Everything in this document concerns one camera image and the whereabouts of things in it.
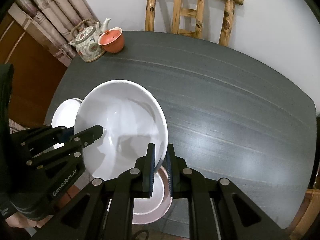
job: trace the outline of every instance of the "teapot lid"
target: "teapot lid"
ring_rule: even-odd
[[[92,34],[94,34],[94,32],[96,31],[96,27],[95,26],[89,26],[87,28],[85,28],[82,32],[80,32],[75,40],[76,45],[80,44],[82,42],[84,42],[85,40],[87,40],[88,38],[90,38],[92,36]]]
[[[106,30],[100,37],[98,44],[107,45],[116,40],[121,35],[120,30]]]

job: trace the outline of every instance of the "chair backrest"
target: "chair backrest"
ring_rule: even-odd
[[[233,25],[233,16],[235,14],[235,4],[242,5],[244,0],[226,0],[222,28],[220,33],[219,44],[228,46],[231,29]],[[145,30],[153,31],[155,23],[156,0],[147,0]],[[172,30],[174,34],[182,34],[189,37],[202,37],[202,18],[204,10],[204,0],[197,0],[197,9],[181,8],[181,0],[173,2]],[[179,28],[180,16],[192,17],[196,19],[195,32]]]

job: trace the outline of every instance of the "human hand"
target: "human hand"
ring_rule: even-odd
[[[58,209],[61,209],[64,207],[70,200],[73,198],[76,194],[78,194],[80,190],[77,186],[72,185],[70,189],[67,190],[67,193],[65,193],[62,198],[58,200],[56,203],[56,207]],[[26,218],[24,215],[22,215],[20,212],[16,212],[12,216],[8,217],[5,221],[10,227],[17,227],[17,228],[30,228],[30,227],[42,227],[45,223],[47,223],[52,216],[47,216],[44,219],[40,221],[33,221],[28,218]]]

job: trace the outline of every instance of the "white wall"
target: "white wall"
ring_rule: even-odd
[[[173,0],[156,0],[155,31],[170,32]],[[146,0],[87,0],[109,27],[144,30]],[[182,0],[196,8],[196,0]],[[218,43],[224,2],[205,0],[203,38]],[[180,24],[194,30],[194,22]],[[236,6],[229,47],[275,69],[313,99],[320,113],[320,25],[304,0],[244,0]]]

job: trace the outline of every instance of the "teapot spout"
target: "teapot spout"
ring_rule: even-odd
[[[109,29],[108,23],[110,22],[111,18],[107,18],[104,20],[101,31],[104,33],[106,30]]]

